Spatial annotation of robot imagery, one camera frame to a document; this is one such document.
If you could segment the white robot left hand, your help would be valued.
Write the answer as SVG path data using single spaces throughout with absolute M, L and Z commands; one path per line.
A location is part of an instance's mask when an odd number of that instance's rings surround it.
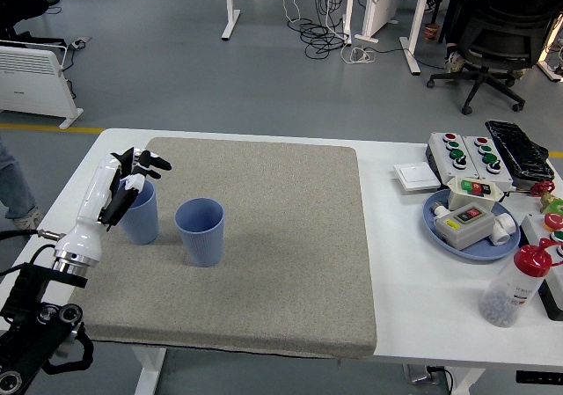
M 77 274 L 96 265 L 104 230 L 116 225 L 144 188 L 147 177 L 160 179 L 172 165 L 158 154 L 136 147 L 104 157 L 83 198 L 74 227 L 55 245 L 53 268 Z

